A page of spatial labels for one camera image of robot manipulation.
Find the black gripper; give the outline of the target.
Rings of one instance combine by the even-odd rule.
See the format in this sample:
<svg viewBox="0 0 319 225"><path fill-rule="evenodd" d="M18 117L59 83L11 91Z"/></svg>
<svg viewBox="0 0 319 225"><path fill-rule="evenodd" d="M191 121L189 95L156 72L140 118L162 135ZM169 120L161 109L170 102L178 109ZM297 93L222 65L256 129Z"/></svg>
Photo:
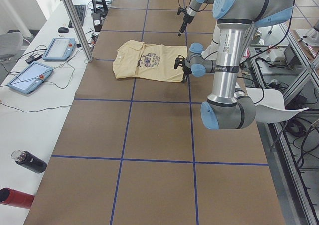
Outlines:
<svg viewBox="0 0 319 225"><path fill-rule="evenodd" d="M182 68L183 68L182 82L188 82L189 75L191 74L191 69L186 65L183 65Z"/></svg>
<svg viewBox="0 0 319 225"><path fill-rule="evenodd" d="M180 37L186 30L186 25L187 24L191 24L193 21L193 16L189 15L189 14L185 14L184 17L183 17L183 24L181 25L180 27L180 30L179 30L179 33L178 33L178 36Z"/></svg>

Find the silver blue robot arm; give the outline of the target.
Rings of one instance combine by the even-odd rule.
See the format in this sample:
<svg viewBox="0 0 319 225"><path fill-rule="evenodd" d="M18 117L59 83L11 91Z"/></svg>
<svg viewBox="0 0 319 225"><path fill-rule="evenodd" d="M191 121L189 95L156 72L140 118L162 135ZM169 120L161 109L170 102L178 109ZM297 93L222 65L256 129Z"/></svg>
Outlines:
<svg viewBox="0 0 319 225"><path fill-rule="evenodd" d="M176 59L175 66L182 67L184 79L214 74L212 92L201 104L207 129L246 128L254 121L256 108L237 84L241 58L256 29L291 18L295 0L191 0L188 7L178 10L184 14L181 32L204 3L213 6L212 15L220 31L218 49L193 43L185 58Z"/></svg>
<svg viewBox="0 0 319 225"><path fill-rule="evenodd" d="M184 17L183 17L183 23L180 27L178 36L181 36L185 32L187 26L191 24L192 21L194 20L196 13L201 11L200 8L204 3L214 4L214 1L215 0L191 0L188 7L186 8L179 7L177 11L177 15L180 15L181 13L183 13Z"/></svg>

